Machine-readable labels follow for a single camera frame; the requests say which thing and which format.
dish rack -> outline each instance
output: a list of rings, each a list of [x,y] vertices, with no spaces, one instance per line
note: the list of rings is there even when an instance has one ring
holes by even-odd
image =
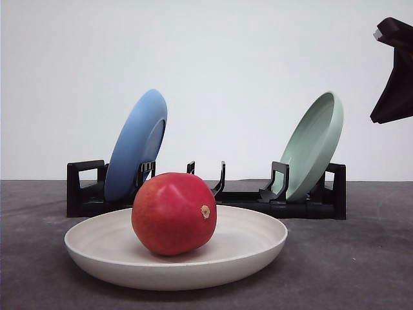
[[[82,161],[67,165],[67,206],[68,217],[92,217],[107,212],[131,208],[139,188],[144,183],[144,176],[156,174],[156,162],[141,163],[134,180],[135,190],[118,201],[105,201],[105,178],[109,164],[103,160]],[[97,180],[82,187],[79,172],[97,169]],[[225,191],[225,162],[221,162],[221,176],[211,188],[217,204],[229,205],[262,212],[275,218],[308,218],[335,220],[346,219],[346,166],[330,163],[319,181],[307,194],[303,202],[289,202],[286,199],[289,182],[289,166],[273,161],[269,182],[258,191]],[[283,186],[275,194],[271,188],[276,173],[283,175]],[[334,174],[332,188],[325,185],[325,173]],[[195,173],[195,162],[186,166],[186,173]]]

white backdrop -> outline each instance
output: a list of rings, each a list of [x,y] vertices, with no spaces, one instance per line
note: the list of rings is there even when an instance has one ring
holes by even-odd
[[[1,178],[65,180],[109,161],[150,88],[168,103],[157,173],[267,178],[311,103],[333,90],[345,124],[333,162],[348,180],[413,180],[413,118],[370,121],[393,48],[373,38],[411,0],[1,3]]]

gray tabletop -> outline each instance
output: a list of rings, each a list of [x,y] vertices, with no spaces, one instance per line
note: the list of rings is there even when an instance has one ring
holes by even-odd
[[[346,221],[282,220],[287,242],[266,268],[180,292],[118,287],[78,268],[63,237],[84,218],[65,217],[65,194],[65,181],[1,182],[1,309],[412,309],[413,182],[349,182]]]

